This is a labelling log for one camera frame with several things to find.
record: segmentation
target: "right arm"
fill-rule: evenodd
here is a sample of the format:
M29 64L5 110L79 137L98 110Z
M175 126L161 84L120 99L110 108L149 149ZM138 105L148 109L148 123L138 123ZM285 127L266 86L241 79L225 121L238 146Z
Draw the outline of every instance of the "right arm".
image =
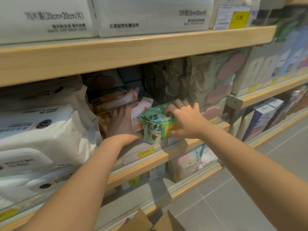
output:
M279 231L308 230L308 183L207 121L197 103L174 101L181 125L170 136L202 140L221 160L266 218Z

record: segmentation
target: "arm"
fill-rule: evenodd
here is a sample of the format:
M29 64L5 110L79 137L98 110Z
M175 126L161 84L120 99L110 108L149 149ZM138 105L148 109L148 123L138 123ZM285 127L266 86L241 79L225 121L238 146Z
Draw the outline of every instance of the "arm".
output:
M211 124L197 103L176 100L169 111L181 124L170 135L204 141L277 230L308 230L306 181Z
M84 165L46 202L22 231L93 230L105 188L121 148L138 139L131 107L114 110L107 136Z

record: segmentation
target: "left hand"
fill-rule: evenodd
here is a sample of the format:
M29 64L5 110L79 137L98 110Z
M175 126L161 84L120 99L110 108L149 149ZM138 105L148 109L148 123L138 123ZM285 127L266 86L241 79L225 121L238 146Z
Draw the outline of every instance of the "left hand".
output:
M106 117L107 120L107 138L117 136L117 143L122 147L139 139L140 134L133 131L132 128L132 106L121 106L114 109L111 117Z

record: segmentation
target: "floor tile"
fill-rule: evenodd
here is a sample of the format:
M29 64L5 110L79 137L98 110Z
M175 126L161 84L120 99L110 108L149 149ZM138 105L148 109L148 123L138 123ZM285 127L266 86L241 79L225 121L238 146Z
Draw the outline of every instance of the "floor tile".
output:
M172 215L177 216L182 211L189 208L194 203L198 202L200 199L202 199L201 194L196 188L194 188L193 190L187 192L180 198L176 199L169 205L162 208L161 210L156 211L154 214L149 216L149 220L153 224L155 224L167 210L169 210L172 213Z
M228 231L275 231L234 178L205 200Z
M308 181L308 128L277 147L267 156Z
M213 190L221 186L223 183L230 180L232 177L232 174L226 168L224 168L223 170L210 176L210 178L201 185L199 185L197 189L200 191L202 196L206 196Z
M301 131L307 126L308 126L308 117L305 117L302 120L291 125L289 128L285 129L285 131L283 131L279 135L272 138L269 142L274 146L278 146L279 144L283 143L288 138L292 137L297 132Z
M226 231L204 200L197 202L176 219L186 231Z
M271 145L270 143L264 143L261 146L257 147L256 150L263 155L266 155L270 151L272 151L275 147Z

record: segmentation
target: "hand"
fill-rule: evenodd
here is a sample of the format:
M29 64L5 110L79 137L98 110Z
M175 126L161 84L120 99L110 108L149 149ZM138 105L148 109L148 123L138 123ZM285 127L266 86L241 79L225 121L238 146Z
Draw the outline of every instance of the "hand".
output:
M132 106L121 106L114 109L111 117L106 117L107 121L107 138L117 136L117 144L122 147L139 139L140 134L133 131L132 128Z
M175 131L170 131L169 136L178 138L200 139L202 137L202 130L210 124L199 111L198 103L194 103L191 107L190 104L184 100L179 99L173 101L168 105L164 113L172 112L180 124L180 128Z

